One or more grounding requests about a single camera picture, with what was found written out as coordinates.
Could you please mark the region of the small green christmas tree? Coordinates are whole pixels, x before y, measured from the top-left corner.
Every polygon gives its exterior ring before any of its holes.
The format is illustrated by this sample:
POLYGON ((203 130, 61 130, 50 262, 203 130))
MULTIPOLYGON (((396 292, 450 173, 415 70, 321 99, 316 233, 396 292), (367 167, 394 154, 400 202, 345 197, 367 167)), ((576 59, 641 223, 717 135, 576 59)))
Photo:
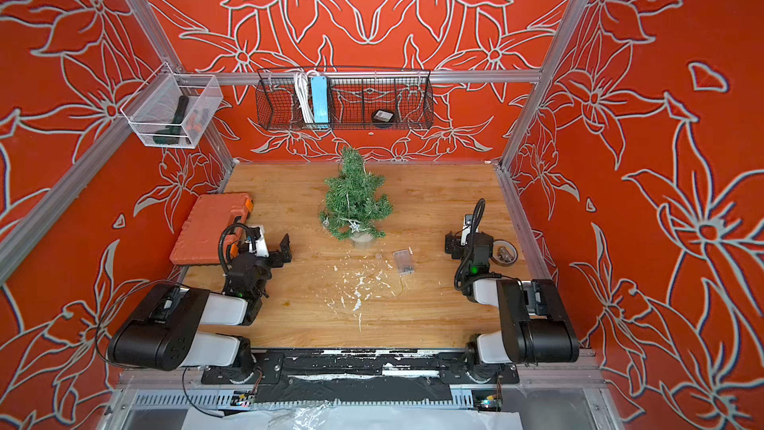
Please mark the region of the small green christmas tree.
POLYGON ((324 183, 328 190, 322 210, 328 209, 337 217, 371 221, 380 230, 377 224, 393 212, 389 197, 378 194, 385 177, 368 171, 363 156, 353 147, 342 149, 338 175, 327 178, 324 183))

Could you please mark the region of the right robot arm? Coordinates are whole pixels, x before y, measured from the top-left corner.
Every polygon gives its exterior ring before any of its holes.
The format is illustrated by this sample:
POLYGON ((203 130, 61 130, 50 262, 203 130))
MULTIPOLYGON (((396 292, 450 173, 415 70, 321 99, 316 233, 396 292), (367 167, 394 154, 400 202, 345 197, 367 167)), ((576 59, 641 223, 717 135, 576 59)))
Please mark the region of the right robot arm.
POLYGON ((459 262, 454 288, 469 301, 499 311, 499 330, 473 336, 467 366, 564 364, 579 358, 580 342, 548 279, 521 280, 493 270, 519 258, 515 245, 479 230, 485 199, 464 218, 462 229, 445 236, 445 253, 459 262))

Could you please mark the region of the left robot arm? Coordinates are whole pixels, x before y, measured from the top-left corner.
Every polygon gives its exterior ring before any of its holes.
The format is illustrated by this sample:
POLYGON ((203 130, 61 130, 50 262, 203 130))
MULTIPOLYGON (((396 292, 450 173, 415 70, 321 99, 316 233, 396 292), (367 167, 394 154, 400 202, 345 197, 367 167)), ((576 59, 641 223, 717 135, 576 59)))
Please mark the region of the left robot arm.
POLYGON ((248 338, 202 332, 201 326, 250 326, 269 295, 273 271, 292 261, 290 237, 267 247, 263 228, 227 226, 217 245, 223 291, 155 284, 109 341, 105 359, 115 366, 171 371, 208 367, 249 377, 256 368, 248 338))

